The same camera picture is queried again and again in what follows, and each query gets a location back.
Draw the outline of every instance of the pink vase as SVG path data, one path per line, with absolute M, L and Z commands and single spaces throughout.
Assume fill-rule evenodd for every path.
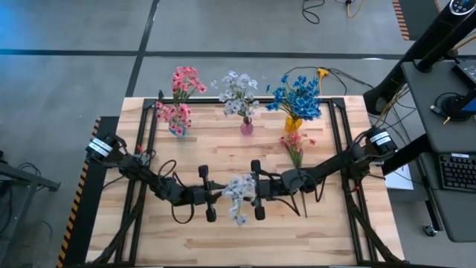
M 243 124 L 239 129 L 243 135 L 252 134 L 254 127 L 251 118 L 243 118 Z

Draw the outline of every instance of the black floor stripe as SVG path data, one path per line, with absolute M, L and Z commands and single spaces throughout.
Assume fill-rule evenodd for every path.
M 155 12 L 157 11 L 159 0 L 154 0 L 152 6 L 150 7 L 149 16 L 147 17 L 146 27 L 144 29 L 144 34 L 142 35 L 141 44 L 139 45 L 138 55 L 135 58 L 134 67 L 132 67 L 131 77 L 129 78 L 129 83 L 127 84 L 126 97 L 132 97 L 135 91 L 135 84 L 139 77 L 139 71 L 141 70 L 142 61 L 144 59 L 145 50 L 147 48 L 147 43 L 149 42 L 150 32 L 152 31 L 152 26 L 154 24 Z
M 0 49 L 0 55 L 31 55 L 31 56 L 129 56 L 137 51 L 84 51 L 84 50 L 35 50 L 35 49 Z
M 146 57 L 224 57 L 224 58 L 289 58 L 289 59 L 334 59 L 362 60 L 378 58 L 400 60 L 403 54 L 359 53 L 300 53 L 300 52 L 227 52 L 227 51 L 146 51 Z

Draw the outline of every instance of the wheel caster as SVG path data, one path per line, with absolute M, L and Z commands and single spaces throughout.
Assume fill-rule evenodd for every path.
M 437 233 L 438 233 L 438 231 L 435 230 L 432 225 L 423 227 L 423 231 L 424 231 L 425 234 L 426 234 L 427 236 L 429 236 L 429 237 L 434 237 L 434 236 L 437 235 Z

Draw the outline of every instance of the black desk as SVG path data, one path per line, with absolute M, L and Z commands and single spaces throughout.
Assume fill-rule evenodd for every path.
M 453 74 L 453 62 L 436 63 L 429 73 L 422 73 L 414 63 L 403 63 L 402 70 L 414 98 L 426 134 L 402 148 L 385 162 L 384 173 L 389 173 L 412 159 L 418 159 L 420 173 L 427 188 L 428 212 L 436 229 L 443 230 L 443 220 L 448 237 L 454 242 L 476 241 L 476 194 L 442 191 L 438 180 L 435 153 L 476 153 L 476 121 L 448 122 L 430 110 L 430 105 L 444 92 L 464 95 L 468 88 Z

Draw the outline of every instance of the desk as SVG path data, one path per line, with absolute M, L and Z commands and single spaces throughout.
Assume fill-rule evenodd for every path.
M 476 194 L 458 191 L 441 191 L 439 173 L 434 162 L 435 153 L 474 153 L 476 152 L 476 122 L 470 118 L 464 122 L 450 121 L 443 125 L 440 116 L 430 111 L 430 105 L 444 92 L 464 95 L 468 92 L 451 68 L 455 63 L 440 62 L 429 73 L 422 73 L 414 63 L 403 63 L 402 70 L 414 98 L 415 106 L 422 120 L 426 134 L 401 149 L 395 159 L 385 162 L 384 173 L 419 158 L 422 179 L 425 181 L 429 201 L 427 207 L 434 226 L 439 225 L 438 212 L 443 220 L 450 240 L 454 242 L 476 241 L 476 214 L 468 213 L 468 204 L 476 204 Z
M 120 114 L 117 134 L 129 144 L 135 143 L 143 98 L 126 98 Z M 361 96 L 345 97 L 353 137 L 370 127 Z M 166 124 L 160 123 L 155 133 L 157 156 L 151 169 L 169 159 L 177 160 L 176 171 L 187 184 L 200 184 L 197 167 L 208 165 L 210 180 L 228 183 L 233 175 L 250 172 L 252 159 L 259 159 L 263 170 L 283 172 L 292 168 L 289 157 L 279 145 L 284 134 L 284 112 L 267 112 L 259 108 L 253 116 L 254 132 L 244 137 L 239 131 L 241 117 L 222 114 L 222 105 L 191 104 L 192 129 L 188 137 L 176 138 Z M 316 138 L 316 146 L 305 146 L 304 166 L 314 166 L 335 155 L 329 108 L 322 106 L 322 119 L 304 122 L 301 132 Z M 344 131 L 340 131 L 345 141 Z M 373 167 L 374 174 L 381 175 Z M 109 170 L 105 183 L 119 177 Z M 403 259 L 385 182 L 367 177 L 363 181 L 370 221 L 380 238 L 399 258 Z M 87 261 L 94 260 L 113 238 L 120 225 L 127 180 L 108 186 L 101 195 Z M 246 226 L 238 227 L 228 216 L 231 201 L 219 199 L 215 205 L 217 219 L 208 223 L 206 205 L 196 207 L 195 217 L 185 225 L 171 217 L 170 204 L 148 191 L 137 266 L 230 266 L 230 265 L 319 265 L 354 264 L 352 240 L 338 173 L 328 177 L 320 203 L 307 194 L 308 218 L 296 216 L 280 202 L 265 202 L 266 219 L 254 219 L 251 205 L 242 210 L 250 216 Z M 302 202 L 297 196 L 302 213 Z M 190 207 L 177 208 L 180 220 L 190 214 Z M 359 229 L 364 256 L 368 259 L 363 231 Z M 127 258 L 129 250 L 124 251 Z

